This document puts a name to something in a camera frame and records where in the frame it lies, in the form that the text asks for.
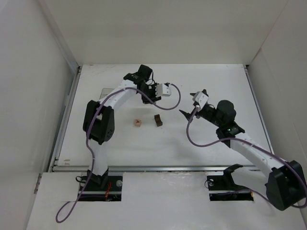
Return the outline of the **dark brown wood block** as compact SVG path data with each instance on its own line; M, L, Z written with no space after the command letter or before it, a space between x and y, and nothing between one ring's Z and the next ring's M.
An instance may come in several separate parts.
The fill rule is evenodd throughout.
M158 127L162 126L163 125L163 122L161 120L161 117L159 114L157 115L154 115L154 120L155 120L155 123Z

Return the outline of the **wood cube with letter A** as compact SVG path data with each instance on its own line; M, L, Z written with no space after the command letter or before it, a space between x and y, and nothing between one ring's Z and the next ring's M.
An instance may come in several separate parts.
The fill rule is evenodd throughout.
M136 127L140 127L140 126L142 125L142 121L139 120L139 119L135 119L135 120L134 120L134 125L135 125Z

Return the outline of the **clear plastic box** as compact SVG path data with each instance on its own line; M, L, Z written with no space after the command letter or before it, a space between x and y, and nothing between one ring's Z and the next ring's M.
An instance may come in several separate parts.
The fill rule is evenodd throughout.
M103 98L105 98L106 96L108 96L110 93L112 93L114 89L112 88L103 88L100 94L100 100L102 100Z

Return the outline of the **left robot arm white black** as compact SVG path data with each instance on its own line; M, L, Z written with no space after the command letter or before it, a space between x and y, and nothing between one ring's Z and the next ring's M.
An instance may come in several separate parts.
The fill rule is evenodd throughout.
M107 184L108 165L106 156L99 152L99 146L111 139L115 131L115 112L131 97L140 93L142 102L149 104L161 100L156 95L156 86L147 84L153 70L140 65L135 73L128 73L123 81L107 96L98 101L89 101L83 121L83 131L86 132L86 146L92 155L91 168L87 171L89 182L99 188Z

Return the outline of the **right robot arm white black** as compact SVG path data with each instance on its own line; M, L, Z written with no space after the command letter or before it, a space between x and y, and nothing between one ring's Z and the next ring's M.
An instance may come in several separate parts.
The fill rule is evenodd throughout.
M209 144L192 145L200 148L223 143L231 150L241 154L254 166L256 171L234 164L223 171L220 180L208 179L209 187L227 196L243 192L260 195L276 209L284 211L289 207L306 208L298 202L307 198L307 183L302 166L296 161L285 161L263 149L236 122L234 104L221 100L217 106L209 104L206 90L192 93L194 109L191 113L182 111L191 125L194 118L203 118L217 127L218 140Z

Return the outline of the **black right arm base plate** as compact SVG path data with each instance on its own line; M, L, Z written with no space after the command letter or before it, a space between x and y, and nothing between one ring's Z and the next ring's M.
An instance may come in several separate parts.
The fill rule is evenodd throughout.
M232 173L241 168L242 165L235 164L219 174L207 175L204 185L209 190L210 201L254 201L252 192L233 180Z

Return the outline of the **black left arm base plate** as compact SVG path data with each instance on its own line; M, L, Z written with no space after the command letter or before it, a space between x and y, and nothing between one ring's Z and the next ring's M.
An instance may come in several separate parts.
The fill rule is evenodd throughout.
M122 175L109 175L102 185L90 181L79 201L119 202L122 199L122 186Z

